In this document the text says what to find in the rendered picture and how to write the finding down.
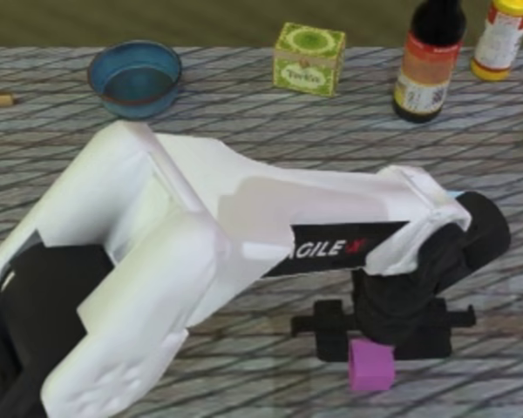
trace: spice bottle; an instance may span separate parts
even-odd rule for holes
[[[486,81],[506,78],[523,41],[523,0],[493,0],[486,28],[471,61],[472,72]]]
[[[441,112],[465,29],[460,0],[425,0],[417,7],[393,94],[400,118],[423,123]]]

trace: magenta block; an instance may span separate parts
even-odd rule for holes
[[[389,390],[395,380],[393,347],[366,340],[352,340],[349,350],[349,377],[352,390]]]

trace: olive green background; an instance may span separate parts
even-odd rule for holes
[[[466,44],[489,0],[463,0]],[[349,46],[400,46],[419,0],[0,0],[0,46],[269,46],[284,22],[345,30]]]

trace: green box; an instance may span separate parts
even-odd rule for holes
[[[335,96],[345,40],[344,32],[286,23],[275,44],[274,86]]]

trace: soy sauce bottle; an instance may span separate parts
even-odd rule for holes
[[[425,0],[417,7],[393,94],[400,118],[424,123],[442,111],[465,29],[460,0]]]

